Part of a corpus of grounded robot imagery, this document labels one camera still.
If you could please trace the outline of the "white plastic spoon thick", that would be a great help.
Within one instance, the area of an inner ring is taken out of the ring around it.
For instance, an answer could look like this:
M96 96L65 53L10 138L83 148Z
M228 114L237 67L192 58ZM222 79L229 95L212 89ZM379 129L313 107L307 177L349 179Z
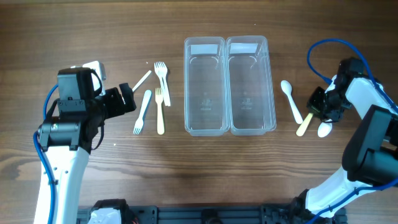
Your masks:
M282 91L287 96L295 122L297 124L302 124L303 123L302 116L295 104L294 99L292 98L292 85L287 80L282 80L280 86Z

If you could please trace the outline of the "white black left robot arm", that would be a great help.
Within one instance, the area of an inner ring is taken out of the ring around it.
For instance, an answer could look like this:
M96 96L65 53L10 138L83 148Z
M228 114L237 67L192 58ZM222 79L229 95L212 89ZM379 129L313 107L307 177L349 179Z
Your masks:
M104 89L95 69L59 70L54 101L45 99L43 122L33 135L41 161L34 223L75 223L81 182L95 136L104 138L105 121L136 109L127 83Z

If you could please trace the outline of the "white plastic fork small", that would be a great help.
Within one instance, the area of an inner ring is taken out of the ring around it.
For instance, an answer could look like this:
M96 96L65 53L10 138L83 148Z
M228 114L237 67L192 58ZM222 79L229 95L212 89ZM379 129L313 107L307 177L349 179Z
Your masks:
M152 73L151 70L149 70L132 88L132 91L135 92L144 82L145 80L149 77L149 75Z

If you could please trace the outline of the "yellow plastic spoon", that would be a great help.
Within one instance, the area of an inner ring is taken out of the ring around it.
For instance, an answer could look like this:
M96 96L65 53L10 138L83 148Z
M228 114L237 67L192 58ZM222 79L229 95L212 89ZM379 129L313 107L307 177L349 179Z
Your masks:
M308 128L308 125L310 124L312 118L313 118L313 113L309 113L309 114L305 117L304 121L303 121L302 124L298 127L298 129L297 129L297 131L296 131L296 135L297 135L297 136L301 137L301 136L303 136L303 135L305 134L305 132L306 132L306 130L307 130L307 128Z

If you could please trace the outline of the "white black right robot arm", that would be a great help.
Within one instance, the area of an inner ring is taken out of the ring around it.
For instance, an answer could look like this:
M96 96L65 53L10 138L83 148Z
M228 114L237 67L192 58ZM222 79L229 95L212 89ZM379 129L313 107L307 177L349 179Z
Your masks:
M383 97L382 85L365 70L365 62L351 57L340 62L330 86L318 87L307 103L309 117L338 122L354 108L361 123L345 147L341 167L317 187L304 190L289 207L289 219L325 223L338 210L362 195L397 187L397 113Z

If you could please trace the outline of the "light blue plastic fork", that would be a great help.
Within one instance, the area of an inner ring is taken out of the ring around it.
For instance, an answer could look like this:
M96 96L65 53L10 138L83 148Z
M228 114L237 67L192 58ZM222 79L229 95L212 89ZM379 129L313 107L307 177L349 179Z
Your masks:
M144 115L147 109L147 106L150 102L150 98L152 96L152 91L151 90L146 90L144 93L144 97L142 99L142 104L141 104L141 109L139 112L139 117L137 118L134 129L133 129L133 134L137 135L140 134L142 131L142 128L144 126Z

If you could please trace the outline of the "white plastic fork long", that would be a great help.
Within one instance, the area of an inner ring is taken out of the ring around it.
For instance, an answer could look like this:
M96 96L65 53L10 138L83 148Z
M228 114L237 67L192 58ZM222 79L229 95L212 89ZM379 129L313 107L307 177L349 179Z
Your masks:
M168 68L164 62L155 62L154 70L160 80L165 106L171 106L169 88L167 85Z

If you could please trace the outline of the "yellow plastic fork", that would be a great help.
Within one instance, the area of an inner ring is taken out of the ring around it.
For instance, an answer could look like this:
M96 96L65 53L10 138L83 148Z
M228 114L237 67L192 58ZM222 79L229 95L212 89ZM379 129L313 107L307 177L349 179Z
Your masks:
M162 112L163 96L161 88L155 89L155 102L157 103L157 133L162 135L165 133L164 118Z

